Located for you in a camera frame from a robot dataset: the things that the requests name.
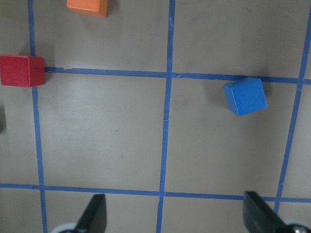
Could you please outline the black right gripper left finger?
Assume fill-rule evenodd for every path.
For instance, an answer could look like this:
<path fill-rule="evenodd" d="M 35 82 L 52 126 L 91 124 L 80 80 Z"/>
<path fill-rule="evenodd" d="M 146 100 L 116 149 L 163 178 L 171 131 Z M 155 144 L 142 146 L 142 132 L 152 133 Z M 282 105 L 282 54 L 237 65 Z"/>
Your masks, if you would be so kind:
<path fill-rule="evenodd" d="M 105 194 L 95 194 L 77 222 L 75 233 L 104 233 L 107 226 Z"/>

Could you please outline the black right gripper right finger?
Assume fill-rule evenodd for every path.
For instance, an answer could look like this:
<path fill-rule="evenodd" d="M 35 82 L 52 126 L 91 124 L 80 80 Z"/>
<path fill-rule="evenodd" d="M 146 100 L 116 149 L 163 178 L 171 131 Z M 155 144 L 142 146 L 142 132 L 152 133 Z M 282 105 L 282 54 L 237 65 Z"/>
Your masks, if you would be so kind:
<path fill-rule="evenodd" d="M 249 233 L 309 233 L 310 227 L 283 221 L 255 191 L 245 191 L 243 222 Z"/>

